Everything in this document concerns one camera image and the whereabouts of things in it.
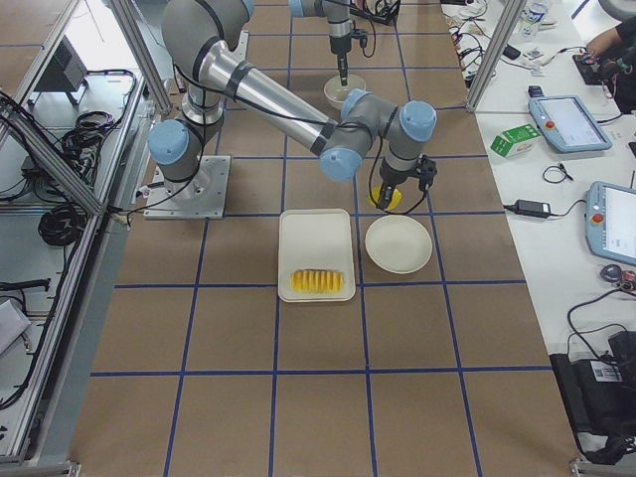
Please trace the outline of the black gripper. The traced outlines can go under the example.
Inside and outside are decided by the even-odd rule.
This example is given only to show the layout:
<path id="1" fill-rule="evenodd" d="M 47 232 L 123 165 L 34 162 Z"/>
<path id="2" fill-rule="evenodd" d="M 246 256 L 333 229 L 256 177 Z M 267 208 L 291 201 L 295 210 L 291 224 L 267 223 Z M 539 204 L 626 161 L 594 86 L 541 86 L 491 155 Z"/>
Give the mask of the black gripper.
<path id="1" fill-rule="evenodd" d="M 338 71 L 340 75 L 346 75 L 349 71 L 348 66 L 348 51 L 340 51 L 336 54 Z M 340 76 L 341 84 L 347 84 L 349 81 L 348 76 Z"/>
<path id="2" fill-rule="evenodd" d="M 382 185 L 376 188 L 376 208 L 387 209 L 392 202 L 392 190 L 409 178 L 416 178 L 416 170 L 400 171 L 392 167 L 382 167 L 380 170 Z"/>

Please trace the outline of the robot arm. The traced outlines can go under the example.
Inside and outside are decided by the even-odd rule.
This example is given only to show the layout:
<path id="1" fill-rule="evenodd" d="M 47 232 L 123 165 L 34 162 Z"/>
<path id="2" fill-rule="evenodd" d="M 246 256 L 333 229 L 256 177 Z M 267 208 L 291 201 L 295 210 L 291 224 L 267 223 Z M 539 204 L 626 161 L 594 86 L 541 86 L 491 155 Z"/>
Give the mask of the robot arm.
<path id="1" fill-rule="evenodd" d="M 188 88 L 179 116 L 149 135 L 150 150 L 167 180 L 179 185 L 201 176 L 198 156 L 223 126 L 221 99 L 226 97 L 263 114 L 318 156 L 321 170 L 334 181 L 351 180 L 372 147 L 387 142 L 382 185 L 373 199 L 383 212 L 397 186 L 409 178 L 418 179 L 419 190 L 428 192 L 437 170 L 422 149 L 436 125 L 434 108 L 414 100 L 398 106 L 355 88 L 335 121 L 238 56 L 242 28 L 253 13 L 251 1 L 168 2 L 163 42 Z"/>
<path id="2" fill-rule="evenodd" d="M 362 49 L 368 43 L 368 32 L 357 29 L 351 18 L 351 2 L 289 0 L 288 7 L 294 18 L 323 18 L 327 21 L 330 50 L 337 59 L 340 85 L 348 86 L 348 54 L 352 51 L 352 42 L 358 41 Z"/>

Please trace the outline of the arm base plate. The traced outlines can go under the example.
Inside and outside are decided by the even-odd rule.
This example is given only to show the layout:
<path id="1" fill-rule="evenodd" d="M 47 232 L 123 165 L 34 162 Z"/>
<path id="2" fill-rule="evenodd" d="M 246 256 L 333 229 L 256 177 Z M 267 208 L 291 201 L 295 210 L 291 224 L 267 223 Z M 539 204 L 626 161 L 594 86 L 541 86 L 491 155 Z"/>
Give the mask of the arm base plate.
<path id="1" fill-rule="evenodd" d="M 147 220 L 221 219 L 224 215 L 232 157 L 208 156 L 201 159 L 200 170 L 184 189 L 164 180 L 159 167 L 155 182 L 162 185 L 148 194 L 148 208 L 142 211 Z"/>

